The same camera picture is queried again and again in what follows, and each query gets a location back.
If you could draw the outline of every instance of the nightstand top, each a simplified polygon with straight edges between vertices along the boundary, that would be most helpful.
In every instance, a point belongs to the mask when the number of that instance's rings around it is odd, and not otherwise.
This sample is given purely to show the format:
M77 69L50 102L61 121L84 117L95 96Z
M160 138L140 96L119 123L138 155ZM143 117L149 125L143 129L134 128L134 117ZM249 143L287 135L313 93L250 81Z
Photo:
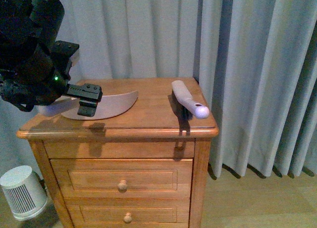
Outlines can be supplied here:
M218 134L210 114L206 119L179 120L171 97L174 80L182 80L197 102L206 104L194 78L144 78L83 80L80 84L100 85L104 95L138 90L136 103L127 112L102 120L71 120L62 115L36 115L17 132L19 138L39 139L120 139L120 138L209 138Z

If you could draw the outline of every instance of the white curtain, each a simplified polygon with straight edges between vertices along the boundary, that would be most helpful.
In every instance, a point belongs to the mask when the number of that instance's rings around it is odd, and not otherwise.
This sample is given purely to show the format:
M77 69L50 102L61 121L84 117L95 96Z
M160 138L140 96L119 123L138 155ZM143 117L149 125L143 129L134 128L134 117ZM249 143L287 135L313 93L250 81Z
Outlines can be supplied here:
M80 60L70 70L72 83L86 78L193 76L199 61L199 0L60 1L65 16L57 40L80 45ZM18 165L30 165L39 173L27 141L15 136L35 114L0 100L0 175Z
M57 39L80 44L83 78L194 76L220 128L211 148L244 175L250 164L317 172L317 0L61 0ZM16 130L36 112L0 101L0 175L38 171Z
M204 0L203 22L216 4ZM316 43L305 59L316 19L317 0L222 1L217 58L201 54L216 60L208 95L220 126L210 157L216 176L223 163L241 176L248 164L264 176L273 165L282 174L299 175L304 164L316 172Z

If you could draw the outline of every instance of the vent grille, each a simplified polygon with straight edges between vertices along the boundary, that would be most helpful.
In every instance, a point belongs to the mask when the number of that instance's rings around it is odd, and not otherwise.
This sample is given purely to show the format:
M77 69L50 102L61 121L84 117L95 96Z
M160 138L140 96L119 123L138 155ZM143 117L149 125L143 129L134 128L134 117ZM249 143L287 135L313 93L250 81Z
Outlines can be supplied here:
M14 213L22 214L35 208L34 201L25 184L12 189L4 189L3 191L9 199L10 208Z

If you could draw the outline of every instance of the nightstand leg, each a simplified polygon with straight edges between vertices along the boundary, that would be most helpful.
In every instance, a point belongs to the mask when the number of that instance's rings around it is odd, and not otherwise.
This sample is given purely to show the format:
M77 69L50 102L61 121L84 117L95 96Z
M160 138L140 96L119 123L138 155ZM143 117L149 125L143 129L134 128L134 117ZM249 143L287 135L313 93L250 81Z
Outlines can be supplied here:
M61 223L64 228L74 228L42 141L29 141L29 143Z
M195 143L189 228L201 227L210 145L210 140Z

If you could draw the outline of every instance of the wooden nightstand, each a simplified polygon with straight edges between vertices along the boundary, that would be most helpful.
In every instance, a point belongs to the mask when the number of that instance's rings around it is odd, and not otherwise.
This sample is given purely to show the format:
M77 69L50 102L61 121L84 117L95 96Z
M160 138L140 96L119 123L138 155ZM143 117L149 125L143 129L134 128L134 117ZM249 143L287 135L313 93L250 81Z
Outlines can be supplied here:
M35 116L17 132L27 139L65 228L199 228L212 115L182 121L171 83L193 78L85 80L104 95L138 90L126 113L95 121Z

